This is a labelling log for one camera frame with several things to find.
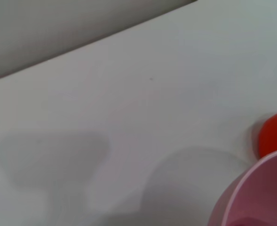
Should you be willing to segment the pink plastic bowl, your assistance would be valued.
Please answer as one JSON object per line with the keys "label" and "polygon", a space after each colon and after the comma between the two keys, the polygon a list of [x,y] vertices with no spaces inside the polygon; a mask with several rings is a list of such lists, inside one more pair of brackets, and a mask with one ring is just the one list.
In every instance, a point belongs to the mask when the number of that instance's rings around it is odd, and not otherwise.
{"label": "pink plastic bowl", "polygon": [[277,226],[277,151],[228,186],[207,226]]}

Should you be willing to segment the orange tangerine toy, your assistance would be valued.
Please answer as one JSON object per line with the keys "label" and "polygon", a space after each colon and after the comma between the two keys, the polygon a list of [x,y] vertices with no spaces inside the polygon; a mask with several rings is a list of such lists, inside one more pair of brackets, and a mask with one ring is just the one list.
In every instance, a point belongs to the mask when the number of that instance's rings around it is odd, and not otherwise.
{"label": "orange tangerine toy", "polygon": [[258,135],[258,153],[262,158],[277,151],[277,114],[267,119]]}

